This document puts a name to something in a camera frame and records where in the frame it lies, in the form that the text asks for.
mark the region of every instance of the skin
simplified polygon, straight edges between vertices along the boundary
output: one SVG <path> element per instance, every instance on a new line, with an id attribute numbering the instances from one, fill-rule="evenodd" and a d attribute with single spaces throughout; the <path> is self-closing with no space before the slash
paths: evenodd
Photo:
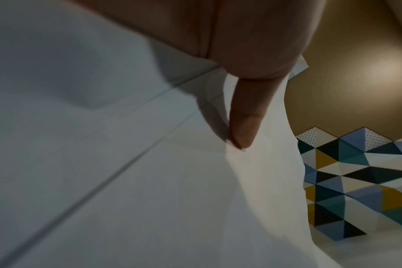
<path id="1" fill-rule="evenodd" d="M 239 77 L 229 130 L 239 148 L 257 135 L 267 107 L 306 48 L 325 0 L 74 0 L 117 23 Z"/>

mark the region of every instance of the finger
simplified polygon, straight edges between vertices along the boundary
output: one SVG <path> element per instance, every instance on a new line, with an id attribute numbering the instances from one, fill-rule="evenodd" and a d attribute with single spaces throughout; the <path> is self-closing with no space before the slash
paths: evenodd
<path id="1" fill-rule="evenodd" d="M 273 79 L 240 79 L 231 103 L 229 130 L 239 148 L 248 148 L 254 142 L 276 89 L 286 75 Z"/>

